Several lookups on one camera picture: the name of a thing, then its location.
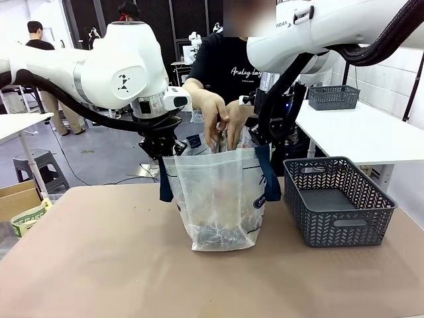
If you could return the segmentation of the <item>collaborator right hand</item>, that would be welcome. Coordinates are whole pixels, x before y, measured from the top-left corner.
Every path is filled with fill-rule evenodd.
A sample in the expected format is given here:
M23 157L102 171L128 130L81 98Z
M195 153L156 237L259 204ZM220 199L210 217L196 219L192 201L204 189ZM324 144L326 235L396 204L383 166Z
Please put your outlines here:
M226 104L222 97L204 89L201 90L200 96L200 107L205 121L205 139L211 150L215 151L229 120Z

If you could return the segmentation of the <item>collaborator left hand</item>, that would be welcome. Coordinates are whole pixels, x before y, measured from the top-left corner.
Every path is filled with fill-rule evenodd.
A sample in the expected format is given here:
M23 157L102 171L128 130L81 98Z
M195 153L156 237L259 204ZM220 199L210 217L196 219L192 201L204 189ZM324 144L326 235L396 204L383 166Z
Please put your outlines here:
M241 105L239 101L232 101L227 105L227 149L234 150L239 143L240 134L246 120L251 116L254 107Z

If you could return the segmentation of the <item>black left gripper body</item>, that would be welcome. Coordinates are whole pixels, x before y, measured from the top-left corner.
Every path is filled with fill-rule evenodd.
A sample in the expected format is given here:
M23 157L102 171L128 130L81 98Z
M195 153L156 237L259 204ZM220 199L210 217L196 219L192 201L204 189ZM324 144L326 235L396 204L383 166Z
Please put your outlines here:
M175 127L162 127L153 131L139 132L142 139L138 145L150 158L173 156L174 140L178 139L175 129Z

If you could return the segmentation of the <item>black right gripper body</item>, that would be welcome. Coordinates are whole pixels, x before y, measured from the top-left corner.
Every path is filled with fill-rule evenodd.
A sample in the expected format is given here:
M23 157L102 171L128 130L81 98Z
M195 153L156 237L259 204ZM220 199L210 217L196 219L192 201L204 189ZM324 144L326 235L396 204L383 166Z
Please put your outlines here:
M254 105L254 113L256 115L259 115L261 106L263 102L265 101L268 93L265 91L262 91L261 89L256 90L255 95L255 105ZM283 124L285 123L285 120L287 119L289 112L292 107L294 98L294 92L293 89L289 89L288 94L283 94L281 97L277 99L277 105L273 108L271 115L270 115L270 130L272 132L278 132L279 130L282 130ZM267 140L267 144L273 144L274 146L284 144L285 141L282 139L280 140Z

